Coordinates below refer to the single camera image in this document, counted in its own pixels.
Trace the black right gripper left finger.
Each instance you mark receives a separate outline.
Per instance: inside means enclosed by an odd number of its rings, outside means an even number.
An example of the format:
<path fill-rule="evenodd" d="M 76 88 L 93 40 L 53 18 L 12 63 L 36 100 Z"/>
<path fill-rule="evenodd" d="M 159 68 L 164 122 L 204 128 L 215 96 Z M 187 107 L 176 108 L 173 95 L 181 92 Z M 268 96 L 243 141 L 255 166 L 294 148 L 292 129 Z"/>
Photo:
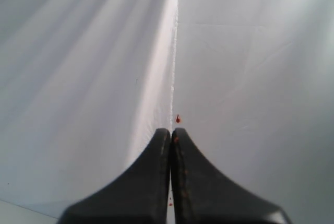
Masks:
<path fill-rule="evenodd" d="M 166 223 L 171 136 L 156 129 L 135 162 L 112 183 L 69 206 L 59 223 Z"/>

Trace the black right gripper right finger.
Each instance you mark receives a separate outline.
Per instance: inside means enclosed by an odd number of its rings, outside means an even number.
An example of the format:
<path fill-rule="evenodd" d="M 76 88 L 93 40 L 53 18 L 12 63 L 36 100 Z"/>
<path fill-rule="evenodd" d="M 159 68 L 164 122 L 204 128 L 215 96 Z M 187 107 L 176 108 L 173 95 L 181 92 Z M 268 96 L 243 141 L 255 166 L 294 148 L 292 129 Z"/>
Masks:
<path fill-rule="evenodd" d="M 281 207 L 220 172 L 183 128 L 172 133 L 170 164 L 176 223 L 291 223 Z"/>

